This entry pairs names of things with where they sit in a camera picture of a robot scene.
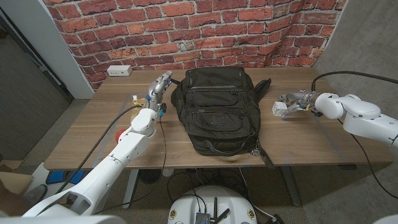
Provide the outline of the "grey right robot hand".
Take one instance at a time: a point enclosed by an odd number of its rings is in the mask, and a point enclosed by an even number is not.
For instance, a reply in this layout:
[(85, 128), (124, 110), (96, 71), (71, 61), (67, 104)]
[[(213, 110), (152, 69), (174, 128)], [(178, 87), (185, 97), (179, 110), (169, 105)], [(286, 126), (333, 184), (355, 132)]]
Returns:
[(318, 93), (311, 90), (299, 90), (279, 96), (278, 101), (287, 105), (282, 117), (299, 110), (311, 110), (315, 107), (315, 101), (318, 96)]

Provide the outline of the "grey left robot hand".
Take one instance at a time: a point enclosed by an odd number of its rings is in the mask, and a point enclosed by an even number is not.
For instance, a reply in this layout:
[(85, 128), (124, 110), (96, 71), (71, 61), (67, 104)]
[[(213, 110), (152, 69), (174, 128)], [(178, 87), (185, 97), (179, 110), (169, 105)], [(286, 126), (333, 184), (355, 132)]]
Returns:
[(172, 74), (173, 72), (169, 70), (150, 84), (148, 89), (148, 99), (144, 106), (145, 108), (149, 108), (154, 111), (159, 110), (159, 107), (162, 103), (163, 94), (172, 82)]

